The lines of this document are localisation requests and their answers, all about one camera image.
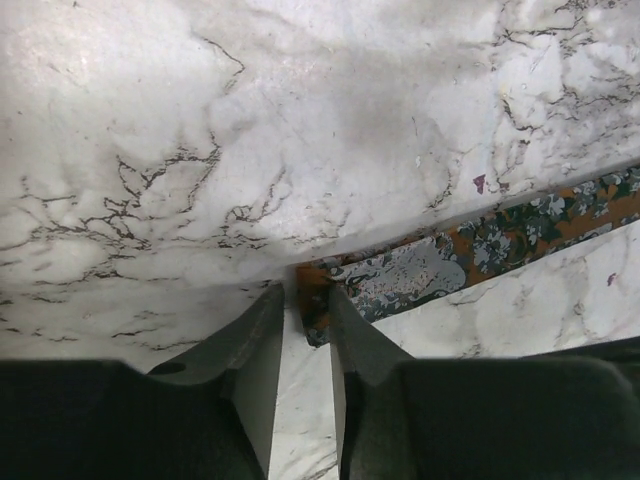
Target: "purple spot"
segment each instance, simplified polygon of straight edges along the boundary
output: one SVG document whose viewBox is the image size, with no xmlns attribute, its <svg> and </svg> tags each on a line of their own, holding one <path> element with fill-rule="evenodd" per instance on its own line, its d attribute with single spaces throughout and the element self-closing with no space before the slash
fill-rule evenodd
<svg viewBox="0 0 640 480">
<path fill-rule="evenodd" d="M 473 179 L 473 184 L 476 186 L 476 190 L 480 195 L 484 193 L 484 177 L 486 175 L 480 175 Z"/>
</svg>

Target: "white marble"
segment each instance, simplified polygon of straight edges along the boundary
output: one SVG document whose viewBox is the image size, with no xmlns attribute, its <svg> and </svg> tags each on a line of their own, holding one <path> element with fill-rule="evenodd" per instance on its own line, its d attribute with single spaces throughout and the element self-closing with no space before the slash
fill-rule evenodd
<svg viewBox="0 0 640 480">
<path fill-rule="evenodd" d="M 639 336 L 639 244 L 636 222 L 374 325 L 416 357 L 517 357 Z M 292 328 L 272 474 L 337 479 L 329 349 L 305 348 Z"/>
<path fill-rule="evenodd" d="M 632 0 L 3 1 L 0 356 L 148 369 L 297 262 L 640 157 L 639 19 Z M 510 276 L 425 307 L 454 319 L 436 331 L 422 310 L 381 328 L 442 355 L 630 334 L 628 314 L 614 328 L 598 310 L 631 311 L 616 268 L 602 291 L 609 261 L 586 283 L 549 276 L 562 325 L 553 309 L 531 327 L 547 287 Z M 315 472 L 335 462 L 332 423 L 303 401 L 324 385 L 330 416 L 313 383 L 327 354 L 293 323 L 274 443 L 293 453 L 272 469 L 330 478 Z"/>
</svg>

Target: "black plastic part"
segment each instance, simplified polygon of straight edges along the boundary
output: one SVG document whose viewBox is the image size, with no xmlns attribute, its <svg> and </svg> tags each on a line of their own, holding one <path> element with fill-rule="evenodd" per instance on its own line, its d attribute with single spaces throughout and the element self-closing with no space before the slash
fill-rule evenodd
<svg viewBox="0 0 640 480">
<path fill-rule="evenodd" d="M 640 339 L 413 359 L 341 287 L 329 311 L 341 479 L 640 478 Z"/>
<path fill-rule="evenodd" d="M 143 375 L 119 361 L 0 362 L 0 478 L 265 479 L 284 293 Z"/>
</svg>

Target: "dark marble border strip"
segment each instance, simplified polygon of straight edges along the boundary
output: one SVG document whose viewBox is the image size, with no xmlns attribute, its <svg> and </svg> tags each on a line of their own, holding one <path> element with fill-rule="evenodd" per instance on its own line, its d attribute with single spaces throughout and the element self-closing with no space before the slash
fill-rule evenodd
<svg viewBox="0 0 640 480">
<path fill-rule="evenodd" d="M 307 340 L 328 342 L 328 286 L 343 284 L 369 322 L 515 270 L 640 218 L 640 166 L 487 213 L 435 234 L 297 268 Z"/>
</svg>

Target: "stone floor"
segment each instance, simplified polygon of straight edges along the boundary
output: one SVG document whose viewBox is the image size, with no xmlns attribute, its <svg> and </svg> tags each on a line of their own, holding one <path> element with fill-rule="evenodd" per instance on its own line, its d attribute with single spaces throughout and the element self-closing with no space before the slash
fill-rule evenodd
<svg viewBox="0 0 640 480">
<path fill-rule="evenodd" d="M 6 0 L 0 356 L 147 370 L 291 266 L 640 157 L 631 0 Z M 410 353 L 638 334 L 630 225 L 378 326 Z M 337 478 L 287 311 L 272 477 Z"/>
</svg>

